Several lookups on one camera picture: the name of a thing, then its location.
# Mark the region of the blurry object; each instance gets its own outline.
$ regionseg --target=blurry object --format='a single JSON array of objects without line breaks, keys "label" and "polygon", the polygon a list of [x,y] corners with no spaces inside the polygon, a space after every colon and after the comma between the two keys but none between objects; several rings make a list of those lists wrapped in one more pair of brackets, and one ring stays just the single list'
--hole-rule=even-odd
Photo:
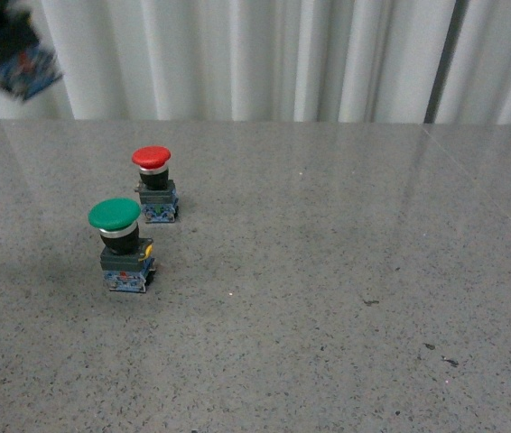
[{"label": "blurry object", "polygon": [[55,53],[41,46],[31,13],[0,0],[0,88],[23,101],[62,77]]}]

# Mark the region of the green button cap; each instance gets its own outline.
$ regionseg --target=green button cap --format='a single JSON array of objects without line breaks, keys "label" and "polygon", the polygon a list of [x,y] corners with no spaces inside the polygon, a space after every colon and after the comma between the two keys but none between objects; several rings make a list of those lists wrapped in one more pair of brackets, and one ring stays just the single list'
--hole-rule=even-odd
[{"label": "green button cap", "polygon": [[89,223],[112,232],[132,225],[140,212],[137,202],[130,198],[111,198],[91,209]]}]

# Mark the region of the red push button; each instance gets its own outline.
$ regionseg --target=red push button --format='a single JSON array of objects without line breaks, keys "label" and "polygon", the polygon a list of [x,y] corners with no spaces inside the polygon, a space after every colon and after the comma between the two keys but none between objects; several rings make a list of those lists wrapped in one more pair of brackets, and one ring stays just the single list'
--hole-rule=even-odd
[{"label": "red push button", "polygon": [[155,170],[161,168],[172,157],[169,149],[163,146],[147,146],[136,150],[131,161],[142,169]]}]

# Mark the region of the granite countertop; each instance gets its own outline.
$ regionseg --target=granite countertop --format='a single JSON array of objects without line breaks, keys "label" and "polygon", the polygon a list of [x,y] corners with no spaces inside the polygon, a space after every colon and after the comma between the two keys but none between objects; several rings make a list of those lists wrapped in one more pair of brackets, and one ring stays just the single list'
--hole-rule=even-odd
[{"label": "granite countertop", "polygon": [[[88,224],[160,143],[158,272]],[[511,432],[511,127],[0,121],[0,431]]]}]

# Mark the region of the dark spot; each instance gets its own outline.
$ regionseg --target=dark spot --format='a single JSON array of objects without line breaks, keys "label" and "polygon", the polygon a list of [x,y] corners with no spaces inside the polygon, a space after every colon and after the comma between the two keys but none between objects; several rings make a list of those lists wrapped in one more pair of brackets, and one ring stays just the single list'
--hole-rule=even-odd
[{"label": "dark spot", "polygon": [[453,359],[448,359],[446,356],[442,357],[442,361],[444,361],[445,363],[450,364],[453,367],[458,367],[458,365],[459,365],[458,361],[454,361]]}]

